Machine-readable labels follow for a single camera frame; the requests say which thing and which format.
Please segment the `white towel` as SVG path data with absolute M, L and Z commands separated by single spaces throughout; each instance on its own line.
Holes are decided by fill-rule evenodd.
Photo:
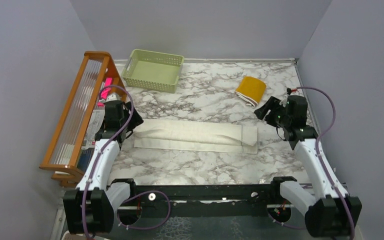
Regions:
M 258 128 L 232 123 L 146 119 L 134 133 L 135 148 L 256 154 Z

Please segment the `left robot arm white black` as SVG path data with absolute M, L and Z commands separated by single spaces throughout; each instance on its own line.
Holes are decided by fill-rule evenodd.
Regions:
M 143 123 L 131 102 L 111 100 L 104 104 L 104 121 L 95 134 L 93 155 L 84 177 L 63 196 L 68 231 L 72 235 L 109 233 L 118 207 L 137 200 L 131 178 L 108 185 L 111 168 L 121 151 L 127 132 Z

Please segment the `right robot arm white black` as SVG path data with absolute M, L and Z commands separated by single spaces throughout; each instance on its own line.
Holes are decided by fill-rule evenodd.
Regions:
M 289 201 L 304 216 L 308 233 L 315 238 L 352 238 L 362 210 L 362 203 L 342 186 L 322 152 L 315 128 L 307 124 L 308 103 L 305 97 L 289 95 L 280 100 L 271 96 L 255 110 L 258 119 L 283 130 L 295 157 L 303 164 L 311 182 L 313 194 L 296 180 L 280 177 L 268 190 L 269 199 L 280 204 Z

